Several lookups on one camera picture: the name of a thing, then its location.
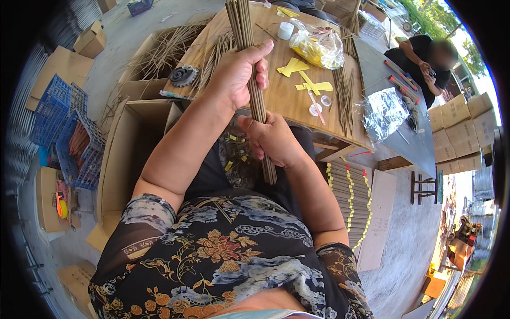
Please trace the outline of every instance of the concrete floor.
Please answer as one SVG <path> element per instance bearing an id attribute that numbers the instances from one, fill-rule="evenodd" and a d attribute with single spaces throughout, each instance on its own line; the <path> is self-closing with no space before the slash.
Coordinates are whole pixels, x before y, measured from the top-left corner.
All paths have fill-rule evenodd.
<path id="1" fill-rule="evenodd" d="M 107 12 L 102 22 L 108 36 L 106 48 L 95 58 L 92 69 L 84 85 L 89 94 L 88 116 L 100 120 L 106 100 L 117 84 L 128 60 L 155 30 L 178 26 L 196 13 L 217 12 L 224 6 L 224 0 L 156 0 L 149 11 L 131 18 L 126 3 L 118 0 L 118 5 Z M 161 20 L 172 14 L 176 15 Z M 350 158 L 369 167 L 376 167 L 377 161 L 395 156 L 385 146 L 378 147 L 375 154 L 359 155 Z M 54 291 L 50 300 L 62 318 L 85 318 L 66 297 L 56 278 L 56 269 L 78 263 L 84 259 L 97 264 L 100 253 L 86 243 L 85 238 L 94 227 L 95 194 L 84 192 L 79 205 L 81 228 L 68 231 L 64 236 L 50 242 L 47 247 L 37 234 L 36 208 L 34 200 L 34 179 L 39 167 L 34 159 L 28 178 L 20 189 L 20 214 L 25 223 L 27 241 L 37 262 L 44 263 L 40 270 L 47 286 Z M 424 199 L 422 206 L 410 205 L 410 178 L 412 169 L 390 172 L 397 176 L 397 191 L 381 267 L 360 273 L 369 304 L 376 318 L 400 318 L 415 303 L 428 269 L 437 229 L 440 221 L 440 205 L 432 204 L 433 199 Z"/>

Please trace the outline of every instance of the bundle of incense sticks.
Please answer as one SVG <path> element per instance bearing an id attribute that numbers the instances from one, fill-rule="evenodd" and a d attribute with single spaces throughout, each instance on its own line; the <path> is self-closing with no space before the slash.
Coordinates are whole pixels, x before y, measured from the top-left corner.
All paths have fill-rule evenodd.
<path id="1" fill-rule="evenodd" d="M 324 178 L 335 195 L 349 234 L 349 246 L 356 248 L 370 225 L 370 185 L 364 169 L 349 167 L 343 159 L 327 163 Z"/>
<path id="2" fill-rule="evenodd" d="M 251 17 L 248 0 L 226 0 L 226 12 L 232 32 L 237 44 L 237 50 L 244 50 L 253 45 L 253 30 L 251 28 Z M 250 110 L 254 120 L 266 122 L 266 107 L 262 91 L 256 80 L 257 70 L 252 67 L 251 78 L 248 81 L 248 92 L 250 93 Z M 266 183 L 276 183 L 276 170 L 274 163 L 267 156 L 262 159 L 262 172 Z"/>
<path id="3" fill-rule="evenodd" d="M 352 95 L 354 90 L 354 69 L 351 69 L 350 78 L 347 79 L 345 68 L 333 70 L 333 79 L 337 87 L 334 100 L 338 97 L 338 121 L 347 135 L 347 128 L 352 135 Z"/>

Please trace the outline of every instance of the wooden table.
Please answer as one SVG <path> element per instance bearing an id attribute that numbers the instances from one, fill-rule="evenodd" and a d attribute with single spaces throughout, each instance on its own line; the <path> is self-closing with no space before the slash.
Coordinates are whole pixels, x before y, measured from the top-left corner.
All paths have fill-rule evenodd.
<path id="1" fill-rule="evenodd" d="M 279 67 L 287 65 L 289 60 L 293 57 L 306 62 L 302 57 L 290 49 L 288 40 L 281 40 L 276 36 L 280 22 L 288 22 L 290 18 L 286 15 L 284 17 L 278 16 L 276 14 L 276 6 L 274 5 L 268 9 L 264 8 L 263 3 L 250 2 L 249 4 L 251 22 L 253 23 L 253 38 L 255 43 L 260 43 L 271 38 L 266 32 L 256 26 L 255 23 L 267 29 L 269 33 L 278 39 L 278 41 L 273 40 L 274 49 L 266 57 L 269 63 L 269 88 L 263 91 L 266 108 L 271 112 L 277 112 L 281 114 L 285 119 L 289 121 L 308 126 L 312 129 L 320 130 L 342 141 L 345 141 L 339 143 L 339 150 L 337 151 L 326 150 L 332 154 L 335 154 L 334 156 L 336 157 L 344 155 L 344 153 L 350 153 L 357 148 L 364 148 L 374 151 L 375 149 L 371 146 L 370 140 L 366 136 L 365 128 L 361 123 L 362 114 L 359 111 L 358 106 L 353 106 L 354 125 L 352 128 L 352 134 L 350 134 L 350 132 L 344 132 L 340 127 L 340 122 L 338 121 L 338 99 L 330 107 L 331 111 L 328 111 L 328 108 L 325 108 L 325 110 L 322 112 L 324 120 L 326 121 L 326 126 L 322 125 L 319 117 L 310 115 L 308 109 L 312 104 L 312 101 L 308 95 L 308 92 L 306 90 L 298 91 L 295 88 L 296 84 L 302 84 L 305 82 L 301 75 L 299 75 L 298 72 L 293 72 L 290 78 L 287 78 L 284 75 L 278 73 L 276 70 Z M 316 26 L 332 27 L 337 31 L 337 33 L 339 33 L 338 27 L 329 22 L 304 14 L 302 12 L 297 13 L 299 14 L 297 19 L 304 23 L 313 24 Z M 188 64 L 201 68 L 204 64 L 204 61 L 207 62 L 209 58 L 211 53 L 209 51 L 210 48 L 214 45 L 220 33 L 227 28 L 230 28 L 230 22 L 228 21 L 228 16 L 226 14 L 225 8 L 223 8 L 199 34 L 199 36 L 193 42 L 192 46 L 186 51 L 180 62 L 182 64 Z M 203 54 L 204 50 L 207 50 L 205 58 Z M 348 55 L 344 56 L 346 59 L 344 67 L 347 74 L 349 75 L 351 69 L 354 69 L 355 94 L 353 97 L 353 102 L 357 103 L 362 98 L 362 84 L 358 63 L 352 57 Z M 333 72 L 331 70 L 316 67 L 308 62 L 307 64 L 310 66 L 310 69 L 306 70 L 305 73 L 308 75 L 310 80 L 312 80 L 312 82 L 330 82 L 333 87 L 335 87 Z M 167 81 L 164 90 L 176 94 L 189 95 L 190 88 L 191 86 L 186 86 L 183 88 L 174 87 L 170 81 Z M 327 95 L 331 98 L 331 100 L 334 99 L 334 91 L 321 91 L 321 95 Z M 320 101 L 321 95 L 316 96 L 317 102 Z"/>
<path id="2" fill-rule="evenodd" d="M 354 43 L 358 52 L 361 73 L 366 88 L 365 96 L 386 88 L 395 87 L 387 80 L 390 75 L 394 75 L 401 82 L 404 82 L 397 73 L 384 64 L 384 60 L 389 60 L 384 54 L 359 38 L 355 38 Z M 418 92 L 415 93 L 420 97 L 420 102 L 418 103 L 419 129 L 423 129 L 423 132 L 417 134 L 411 131 L 406 122 L 404 122 L 400 126 L 399 131 L 409 141 L 409 144 L 404 141 L 398 132 L 394 132 L 384 140 L 382 143 L 396 151 L 400 156 L 380 161 L 379 170 L 397 169 L 414 164 L 424 170 L 429 177 L 434 177 L 436 175 L 436 158 L 432 141 L 432 129 L 427 117 L 427 105 L 425 104 L 425 98 L 420 86 L 418 86 Z"/>

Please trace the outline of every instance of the plastic sheet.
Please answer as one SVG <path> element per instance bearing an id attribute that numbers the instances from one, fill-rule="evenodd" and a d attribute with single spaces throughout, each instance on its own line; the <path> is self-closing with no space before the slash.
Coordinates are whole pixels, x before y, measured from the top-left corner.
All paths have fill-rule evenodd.
<path id="1" fill-rule="evenodd" d="M 395 132 L 409 112 L 394 87 L 369 95 L 360 102 L 364 110 L 363 125 L 377 144 Z"/>
<path id="2" fill-rule="evenodd" d="M 289 22 L 298 29 L 289 41 L 292 50 L 325 69 L 335 70 L 344 65 L 344 45 L 333 28 L 312 26 L 296 18 Z"/>

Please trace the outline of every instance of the floral patterned blouse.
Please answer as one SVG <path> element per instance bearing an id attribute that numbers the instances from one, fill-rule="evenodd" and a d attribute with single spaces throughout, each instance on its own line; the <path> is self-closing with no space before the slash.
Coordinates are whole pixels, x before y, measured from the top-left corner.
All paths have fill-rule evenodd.
<path id="1" fill-rule="evenodd" d="M 100 318 L 202 319 L 283 287 L 324 318 L 373 318 L 349 247 L 314 249 L 308 228 L 258 196 L 200 197 L 176 215 L 134 197 L 89 284 Z"/>

